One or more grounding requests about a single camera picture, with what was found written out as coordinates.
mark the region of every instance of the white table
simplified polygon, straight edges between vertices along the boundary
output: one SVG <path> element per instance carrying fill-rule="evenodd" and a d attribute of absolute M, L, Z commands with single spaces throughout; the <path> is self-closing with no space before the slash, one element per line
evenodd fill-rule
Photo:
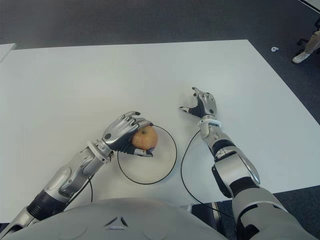
<path fill-rule="evenodd" d="M 7 54 L 16 47 L 14 43 L 0 44 L 0 63 L 5 59 Z"/>
<path fill-rule="evenodd" d="M 182 155 L 198 130 L 197 118 L 178 110 L 195 103 L 191 87 L 214 95 L 223 131 L 256 166 L 262 187 L 275 193 L 320 184 L 320 126 L 247 40 L 13 50 L 0 70 L 0 222 L 12 220 L 87 140 L 130 110 L 172 134 L 176 166 L 164 180 L 140 185 L 114 159 L 93 179 L 94 200 L 196 203 L 180 179 Z M 226 199 L 212 166 L 196 139 L 183 173 L 203 202 Z M 89 192 L 72 206 L 87 203 Z"/>

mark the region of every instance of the apple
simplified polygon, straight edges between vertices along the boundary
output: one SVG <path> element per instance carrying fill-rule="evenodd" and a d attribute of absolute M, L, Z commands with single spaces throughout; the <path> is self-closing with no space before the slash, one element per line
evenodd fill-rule
<path fill-rule="evenodd" d="M 157 146 L 158 134 L 152 126 L 146 126 L 133 135 L 131 143 L 138 149 L 152 151 Z"/>

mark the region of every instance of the black wire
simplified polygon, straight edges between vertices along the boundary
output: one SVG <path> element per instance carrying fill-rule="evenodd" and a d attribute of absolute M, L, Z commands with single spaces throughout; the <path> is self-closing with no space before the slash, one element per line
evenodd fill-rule
<path fill-rule="evenodd" d="M 92 187 L 92 183 L 91 183 L 91 179 L 90 177 L 88 178 L 89 184 L 90 184 L 90 188 L 91 188 L 91 203 L 94 201 L 94 188 Z"/>
<path fill-rule="evenodd" d="M 68 201 L 66 204 L 65 204 L 65 207 L 68 207 L 70 205 L 70 203 L 72 203 L 76 197 L 79 196 L 79 194 L 85 189 L 85 187 L 90 184 L 90 187 L 91 187 L 91 202 L 93 201 L 93 188 L 92 188 L 92 184 L 91 184 L 91 180 L 92 178 L 94 177 L 94 174 L 88 178 L 88 181 L 86 181 L 85 185 L 82 186 L 82 188 L 76 193 L 76 195 L 73 196 L 73 198 L 70 199 L 70 201 Z"/>
<path fill-rule="evenodd" d="M 214 211 L 217 211 L 218 213 L 223 214 L 223 215 L 225 215 L 225 216 L 227 216 L 227 217 L 229 217 L 229 218 L 234 218 L 233 216 L 231 216 L 231 215 L 229 215 L 229 214 L 226 214 L 226 213 L 224 213 L 224 212 L 222 212 L 222 211 L 219 211 L 218 209 L 215 209 L 215 208 L 213 208 L 213 207 L 207 206 L 205 203 L 203 203 L 202 201 L 200 201 L 199 199 L 197 199 L 197 198 L 189 191 L 189 189 L 187 188 L 187 186 L 186 186 L 186 184 L 185 184 L 184 178 L 183 178 L 183 176 L 182 176 L 182 165 L 183 165 L 183 163 L 184 163 L 184 160 L 185 160 L 185 156 L 186 156 L 186 154 L 187 154 L 187 151 L 188 151 L 188 149 L 189 149 L 192 141 L 194 140 L 194 138 L 197 136 L 198 133 L 200 133 L 200 131 L 197 131 L 196 134 L 191 138 L 188 146 L 186 147 L 186 150 L 185 150 L 185 152 L 184 152 L 184 155 L 183 155 L 183 157 L 182 157 L 181 167 L 180 167 L 180 174 L 181 174 L 181 180 L 182 180 L 183 186 L 184 186 L 184 188 L 187 190 L 187 192 L 190 194 L 190 196 L 193 197 L 196 201 L 198 201 L 201 205 L 205 206 L 205 207 L 208 208 L 208 209 L 212 209 L 212 210 L 214 210 Z"/>

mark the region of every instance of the robotic arm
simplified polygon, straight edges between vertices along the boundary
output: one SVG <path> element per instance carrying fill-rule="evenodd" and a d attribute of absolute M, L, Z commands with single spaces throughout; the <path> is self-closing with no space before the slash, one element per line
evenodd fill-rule
<path fill-rule="evenodd" d="M 214 97 L 195 87 L 192 89 L 197 106 L 182 106 L 180 110 L 200 118 L 201 137 L 214 158 L 213 176 L 223 195 L 232 198 L 237 239 L 315 240 L 271 192 L 259 186 L 256 168 L 221 131 Z"/>
<path fill-rule="evenodd" d="M 7 233 L 16 232 L 63 212 L 72 196 L 82 188 L 88 178 L 103 164 L 111 161 L 114 151 L 152 157 L 150 151 L 136 148 L 130 142 L 139 128 L 153 125 L 144 118 L 133 117 L 134 115 L 140 113 L 130 111 L 121 115 L 104 131 L 101 139 L 95 143 L 89 141 L 87 147 L 62 166 L 34 200 L 0 233 L 0 239 Z"/>

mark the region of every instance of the shoe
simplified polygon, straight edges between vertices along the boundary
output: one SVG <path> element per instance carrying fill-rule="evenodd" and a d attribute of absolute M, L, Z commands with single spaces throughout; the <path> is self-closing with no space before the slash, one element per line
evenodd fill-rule
<path fill-rule="evenodd" d="M 294 58 L 292 58 L 292 62 L 294 64 L 299 64 L 302 61 L 306 60 L 308 57 L 310 56 L 310 54 L 305 53 L 304 51 L 302 53 L 300 53 L 299 55 L 295 56 Z"/>

